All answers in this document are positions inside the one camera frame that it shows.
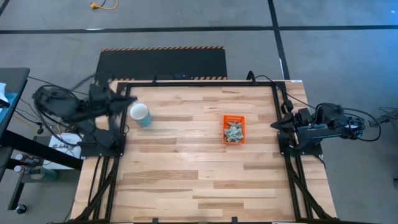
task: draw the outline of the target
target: caster wheel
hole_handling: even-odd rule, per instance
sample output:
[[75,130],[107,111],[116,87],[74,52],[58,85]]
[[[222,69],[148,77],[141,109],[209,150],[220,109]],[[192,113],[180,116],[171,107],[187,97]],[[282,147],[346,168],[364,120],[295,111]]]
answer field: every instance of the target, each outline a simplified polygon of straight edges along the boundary
[[18,214],[23,214],[27,211],[27,207],[25,205],[19,204],[15,211],[17,211]]

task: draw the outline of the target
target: black metal frame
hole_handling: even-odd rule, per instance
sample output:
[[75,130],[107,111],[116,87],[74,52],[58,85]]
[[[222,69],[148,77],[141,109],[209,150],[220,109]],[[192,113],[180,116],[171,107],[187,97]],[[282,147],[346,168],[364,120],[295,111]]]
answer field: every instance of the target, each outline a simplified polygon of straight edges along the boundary
[[[267,81],[257,81],[256,78],[254,77],[254,74],[252,71],[249,72],[247,76],[247,81],[227,81],[227,82],[222,82],[222,81],[186,81],[186,80],[179,80],[179,81],[157,81],[156,77],[154,80],[151,82],[135,82],[135,83],[123,83],[120,82],[118,83],[117,87],[117,92],[121,93],[123,90],[126,92],[126,96],[130,95],[131,93],[131,88],[132,87],[155,87],[155,86],[269,86],[272,89],[272,94],[274,97],[274,104],[275,104],[275,110],[276,110],[276,115],[277,119],[282,119],[282,113],[280,112],[280,104],[279,104],[279,97],[278,97],[278,92],[277,92],[277,87],[282,87],[283,90],[281,91],[282,93],[282,98],[283,100],[287,99],[287,94],[285,90],[285,83],[284,82],[267,82]],[[122,117],[121,117],[121,122],[120,122],[120,132],[123,132],[124,125],[126,124],[126,115],[127,115],[127,109],[123,111]],[[288,154],[281,155],[285,159],[285,165],[287,169],[287,176],[288,176],[288,181],[289,181],[289,188],[290,188],[290,194],[292,197],[292,205],[294,208],[294,215],[296,222],[307,222],[307,223],[348,223],[344,221],[340,221],[337,218],[333,218],[329,216],[322,208],[319,206],[317,201],[312,197],[311,193],[307,190],[307,185],[305,183],[305,175],[304,175],[304,170],[303,170],[303,165],[301,161],[300,155],[295,156],[295,161],[297,165],[297,170],[298,173],[294,170],[291,158]],[[73,222],[74,223],[110,223],[110,218],[111,218],[111,212],[112,212],[112,205],[113,205],[113,198],[114,198],[114,190],[116,186],[116,176],[118,174],[118,165],[119,165],[119,160],[120,157],[115,157],[114,158],[114,163],[113,166],[108,174],[108,176],[105,178],[105,174],[107,173],[108,170],[108,162],[109,162],[109,157],[105,157],[103,161],[103,166],[101,169],[101,176],[100,176],[100,182],[98,186],[98,191],[93,197],[93,199],[89,202],[88,206],[84,209],[81,215],[76,217]],[[109,186],[109,195],[108,195],[108,200],[106,204],[106,210],[105,210],[105,218],[104,219],[98,219],[98,214],[100,210],[100,205],[101,205],[101,198],[105,190]],[[297,192],[296,188],[297,186],[300,191],[303,194],[303,199],[305,203],[305,210],[307,217],[302,218],[300,214],[300,206],[299,206],[299,200],[297,198]],[[320,219],[314,219],[312,210],[318,215]],[[93,215],[93,220],[88,220],[88,217],[90,216],[91,212],[94,211]],[[267,222],[247,222],[247,223],[267,223]]]

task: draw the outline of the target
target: white paper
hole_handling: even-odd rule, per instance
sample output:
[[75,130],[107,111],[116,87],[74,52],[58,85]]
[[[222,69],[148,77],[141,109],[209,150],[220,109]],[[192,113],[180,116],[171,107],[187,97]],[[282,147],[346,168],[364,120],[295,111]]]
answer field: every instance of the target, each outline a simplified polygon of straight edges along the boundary
[[[70,144],[76,144],[81,141],[80,137],[77,134],[62,133],[62,134],[58,134],[57,136]],[[57,151],[63,152],[65,154],[68,154],[69,156],[73,156],[78,159],[80,158],[80,152],[81,152],[80,146],[71,148],[70,146],[66,146],[64,143],[59,141],[54,136],[51,136],[49,147],[51,147]],[[57,164],[55,162],[50,163],[50,161],[47,161],[47,160],[44,160],[43,167],[46,169],[57,169],[57,170],[73,169],[70,167],[66,167],[66,166]]]

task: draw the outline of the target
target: table leg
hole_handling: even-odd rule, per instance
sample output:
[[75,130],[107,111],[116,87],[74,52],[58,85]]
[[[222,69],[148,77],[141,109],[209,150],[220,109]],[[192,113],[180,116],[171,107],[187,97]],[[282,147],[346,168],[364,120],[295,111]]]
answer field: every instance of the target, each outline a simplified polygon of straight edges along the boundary
[[69,156],[51,147],[44,146],[43,144],[27,139],[12,131],[6,130],[3,133],[1,144],[76,170],[81,170],[83,165],[83,161],[80,159]]

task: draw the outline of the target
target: black mat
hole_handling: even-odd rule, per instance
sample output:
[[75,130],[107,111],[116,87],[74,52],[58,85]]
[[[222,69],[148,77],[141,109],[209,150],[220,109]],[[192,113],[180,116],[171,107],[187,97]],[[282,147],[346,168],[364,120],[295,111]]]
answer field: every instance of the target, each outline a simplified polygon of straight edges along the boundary
[[103,49],[97,73],[115,79],[227,79],[224,47]]

